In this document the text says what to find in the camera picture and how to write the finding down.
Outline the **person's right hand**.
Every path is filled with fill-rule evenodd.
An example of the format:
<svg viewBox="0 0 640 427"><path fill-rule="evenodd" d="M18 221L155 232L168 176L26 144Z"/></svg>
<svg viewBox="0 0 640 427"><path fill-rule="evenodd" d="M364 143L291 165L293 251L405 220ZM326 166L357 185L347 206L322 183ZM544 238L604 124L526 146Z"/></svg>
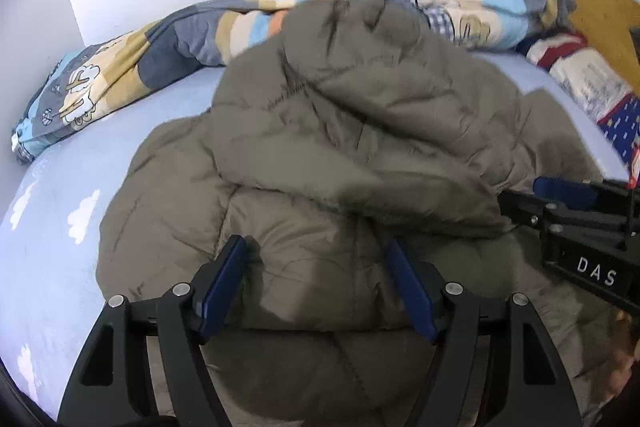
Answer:
<svg viewBox="0 0 640 427"><path fill-rule="evenodd" d="M634 340L631 329L632 317L624 311L617 311L612 326L610 354L604 370L604 402L611 401L623 391L634 363L639 361L639 340Z"/></svg>

